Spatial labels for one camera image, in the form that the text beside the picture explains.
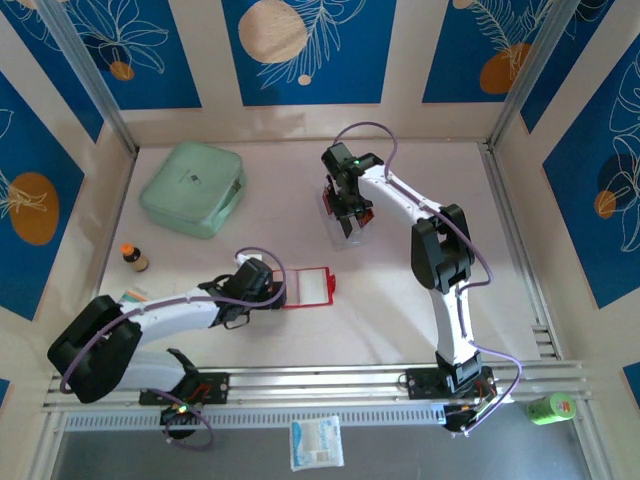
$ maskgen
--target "green can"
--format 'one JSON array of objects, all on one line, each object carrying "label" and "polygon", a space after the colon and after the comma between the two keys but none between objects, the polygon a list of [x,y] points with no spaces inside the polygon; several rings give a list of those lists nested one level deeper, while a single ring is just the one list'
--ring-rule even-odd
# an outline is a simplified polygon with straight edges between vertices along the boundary
[{"label": "green can", "polygon": [[564,393],[554,393],[527,405],[527,416],[536,425],[564,422],[575,415],[576,402]]}]

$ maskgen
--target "soy sauce bottle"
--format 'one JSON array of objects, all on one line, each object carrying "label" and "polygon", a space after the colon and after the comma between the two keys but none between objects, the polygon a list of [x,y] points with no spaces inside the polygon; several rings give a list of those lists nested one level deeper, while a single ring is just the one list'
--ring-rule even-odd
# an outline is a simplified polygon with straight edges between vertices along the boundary
[{"label": "soy sauce bottle", "polygon": [[122,252],[122,258],[124,261],[131,265],[136,272],[144,272],[149,267],[149,260],[147,257],[140,253],[140,249],[134,247],[130,243],[123,243],[120,245],[120,251]]}]

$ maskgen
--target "gray floor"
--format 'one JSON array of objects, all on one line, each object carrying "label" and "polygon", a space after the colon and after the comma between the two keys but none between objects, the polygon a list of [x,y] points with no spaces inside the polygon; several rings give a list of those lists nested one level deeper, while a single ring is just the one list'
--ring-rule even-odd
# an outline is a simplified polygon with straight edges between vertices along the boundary
[{"label": "gray floor", "polygon": [[[204,432],[190,438],[202,440]],[[181,479],[561,479],[588,478],[571,422],[538,427],[506,405],[470,438],[442,427],[342,429],[345,466],[292,473],[286,429],[221,430],[211,452],[168,446],[156,432],[65,434],[53,478]]]}]

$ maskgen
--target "mint green pouch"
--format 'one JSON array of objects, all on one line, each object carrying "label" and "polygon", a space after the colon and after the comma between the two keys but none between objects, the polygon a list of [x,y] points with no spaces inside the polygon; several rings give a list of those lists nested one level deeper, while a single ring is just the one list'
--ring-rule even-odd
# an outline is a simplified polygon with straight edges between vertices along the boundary
[{"label": "mint green pouch", "polygon": [[171,151],[139,201],[154,223],[210,238],[244,196],[246,183],[238,154],[187,141]]}]

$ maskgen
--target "orange bottle cap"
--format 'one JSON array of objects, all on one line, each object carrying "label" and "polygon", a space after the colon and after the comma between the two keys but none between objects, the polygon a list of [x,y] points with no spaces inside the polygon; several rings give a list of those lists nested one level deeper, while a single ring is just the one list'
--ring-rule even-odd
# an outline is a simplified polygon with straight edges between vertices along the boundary
[{"label": "orange bottle cap", "polygon": [[131,243],[123,243],[120,245],[120,251],[123,255],[133,255],[134,248]]}]

